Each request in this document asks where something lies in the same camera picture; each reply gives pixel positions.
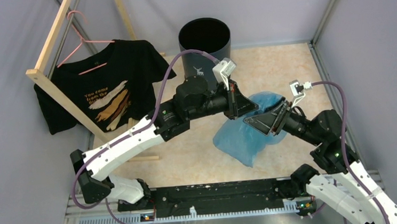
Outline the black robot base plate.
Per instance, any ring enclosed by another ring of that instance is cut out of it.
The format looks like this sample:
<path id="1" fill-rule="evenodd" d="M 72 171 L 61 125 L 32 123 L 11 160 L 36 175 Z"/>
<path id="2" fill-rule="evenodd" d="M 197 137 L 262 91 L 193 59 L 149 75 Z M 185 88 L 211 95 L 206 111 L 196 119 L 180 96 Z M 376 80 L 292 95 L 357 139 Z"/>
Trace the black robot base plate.
<path id="1" fill-rule="evenodd" d="M 286 179 L 259 179 L 157 188 L 152 200 L 158 218 L 280 209 L 301 194 Z"/>

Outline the blue plastic trash bag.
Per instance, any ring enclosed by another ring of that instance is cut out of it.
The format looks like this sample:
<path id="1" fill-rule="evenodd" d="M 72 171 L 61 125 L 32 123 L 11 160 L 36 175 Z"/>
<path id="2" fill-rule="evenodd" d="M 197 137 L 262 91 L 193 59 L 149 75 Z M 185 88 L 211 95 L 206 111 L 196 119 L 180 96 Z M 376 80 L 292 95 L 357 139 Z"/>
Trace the blue plastic trash bag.
<path id="1" fill-rule="evenodd" d="M 243 120 L 246 117 L 260 114 L 268 107 L 277 103 L 283 96 L 271 91 L 262 91 L 249 96 L 258 105 L 258 109 L 236 120 L 227 120 L 212 139 L 214 146 L 232 156 L 243 165 L 253 167 L 257 155 L 268 145 L 277 145 L 287 135 L 281 131 L 276 136 L 263 135 Z"/>

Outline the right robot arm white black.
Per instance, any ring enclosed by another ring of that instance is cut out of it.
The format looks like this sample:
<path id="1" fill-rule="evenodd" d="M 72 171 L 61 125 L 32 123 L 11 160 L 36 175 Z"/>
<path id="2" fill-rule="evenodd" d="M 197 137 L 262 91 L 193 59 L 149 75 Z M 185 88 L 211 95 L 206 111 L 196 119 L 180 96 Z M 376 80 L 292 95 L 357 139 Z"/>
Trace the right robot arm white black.
<path id="1" fill-rule="evenodd" d="M 303 164 L 291 175 L 296 195 L 323 201 L 351 224 L 397 224 L 397 205 L 370 177 L 356 152 L 342 144 L 342 119 L 335 110 L 324 110 L 310 121 L 281 99 L 244 122 L 264 135 L 285 131 L 316 146 L 310 155 L 332 180 Z"/>

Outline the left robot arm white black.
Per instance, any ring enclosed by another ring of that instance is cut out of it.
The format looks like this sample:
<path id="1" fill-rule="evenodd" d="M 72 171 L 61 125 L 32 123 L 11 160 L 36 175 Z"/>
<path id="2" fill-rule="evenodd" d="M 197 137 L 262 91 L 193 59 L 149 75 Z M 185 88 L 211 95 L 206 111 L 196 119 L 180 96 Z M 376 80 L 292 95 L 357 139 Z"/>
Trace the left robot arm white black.
<path id="1" fill-rule="evenodd" d="M 74 198 L 74 203 L 91 209 L 105 199 L 115 199 L 137 209 L 146 208 L 151 198 L 149 186 L 139 178 L 114 175 L 116 168 L 150 147 L 188 131 L 191 120 L 217 113 L 235 120 L 257 109 L 258 105 L 245 97 L 233 80 L 219 83 L 212 93 L 202 76 L 185 79 L 172 99 L 161 103 L 125 133 L 99 148 L 70 154 L 76 172 L 72 191 L 79 186 L 85 201 L 81 204 Z"/>

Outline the dark round trash bin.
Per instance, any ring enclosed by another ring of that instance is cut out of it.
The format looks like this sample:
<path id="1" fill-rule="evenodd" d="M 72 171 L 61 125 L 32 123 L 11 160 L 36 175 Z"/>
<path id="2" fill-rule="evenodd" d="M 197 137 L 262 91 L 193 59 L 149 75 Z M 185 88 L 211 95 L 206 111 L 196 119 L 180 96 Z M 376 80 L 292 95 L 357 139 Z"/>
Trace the dark round trash bin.
<path id="1" fill-rule="evenodd" d="M 178 36 L 179 48 L 201 50 L 218 60 L 231 57 L 231 32 L 224 22 L 215 18 L 198 18 L 185 24 Z M 214 91 L 217 81 L 212 72 L 214 63 L 203 55 L 187 53 L 182 57 L 185 77 L 203 76 L 208 89 Z"/>

